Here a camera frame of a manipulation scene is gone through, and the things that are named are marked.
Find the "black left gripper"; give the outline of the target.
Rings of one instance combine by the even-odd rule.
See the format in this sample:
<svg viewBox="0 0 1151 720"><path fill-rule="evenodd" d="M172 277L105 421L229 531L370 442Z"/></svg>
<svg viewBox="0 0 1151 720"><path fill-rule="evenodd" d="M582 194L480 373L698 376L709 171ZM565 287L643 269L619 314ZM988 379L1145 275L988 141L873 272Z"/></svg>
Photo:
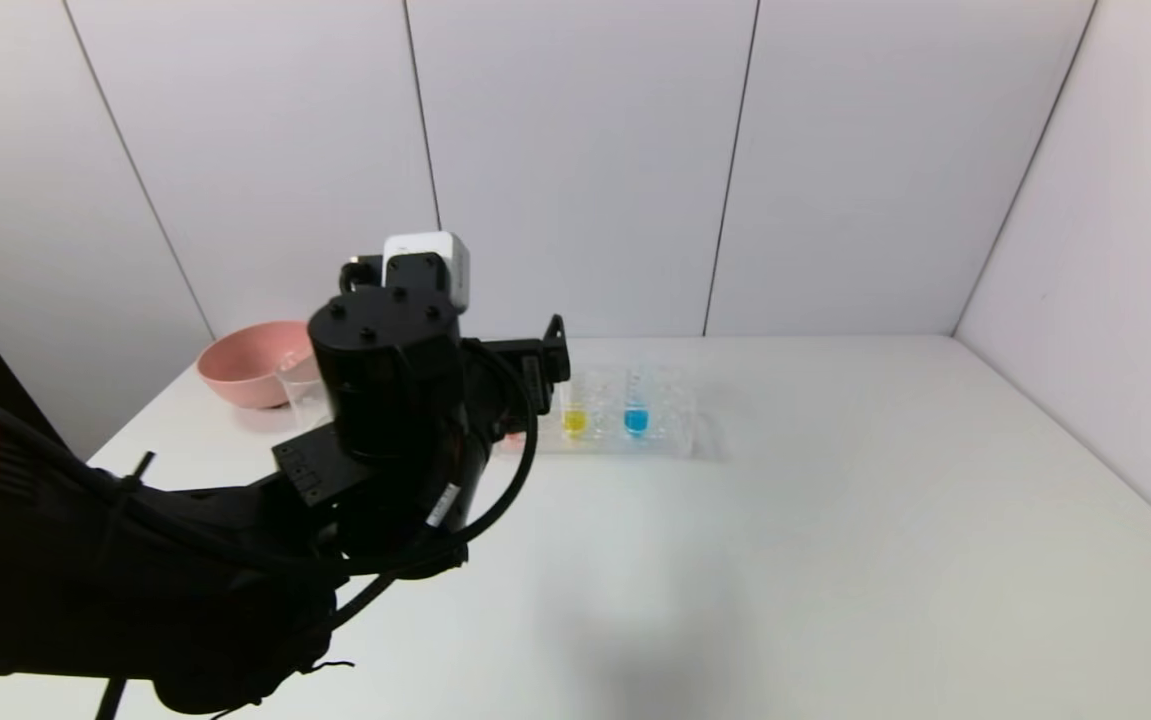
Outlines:
<svg viewBox="0 0 1151 720"><path fill-rule="evenodd" d="M467 424L477 436L529 432L571 380L565 322L552 314L540 340L462 340Z"/></svg>

